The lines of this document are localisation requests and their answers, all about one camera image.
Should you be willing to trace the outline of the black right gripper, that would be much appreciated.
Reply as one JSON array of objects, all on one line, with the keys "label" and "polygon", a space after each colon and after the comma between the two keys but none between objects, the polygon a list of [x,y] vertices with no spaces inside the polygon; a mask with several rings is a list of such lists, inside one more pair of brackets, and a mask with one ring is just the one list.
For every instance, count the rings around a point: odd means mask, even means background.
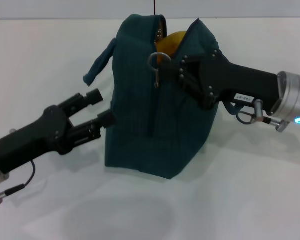
[{"label": "black right gripper", "polygon": [[[270,111],[280,98],[276,74],[233,64],[220,51],[163,60],[161,70],[205,111],[217,102],[252,108],[256,100]],[[198,70],[199,80],[188,73]]]}]

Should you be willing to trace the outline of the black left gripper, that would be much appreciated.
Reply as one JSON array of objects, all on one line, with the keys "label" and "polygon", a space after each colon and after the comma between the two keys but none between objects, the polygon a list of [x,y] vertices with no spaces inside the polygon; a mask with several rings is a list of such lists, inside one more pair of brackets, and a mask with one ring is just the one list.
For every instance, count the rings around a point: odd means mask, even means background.
[{"label": "black left gripper", "polygon": [[[85,96],[77,93],[73,97],[44,110],[35,122],[0,139],[0,171],[7,174],[46,153],[68,154],[78,146],[101,137],[101,128],[109,128],[116,123],[111,110],[99,114],[97,118],[70,129],[69,118],[89,105],[103,101],[98,89]],[[69,142],[66,135],[69,130]]]}]

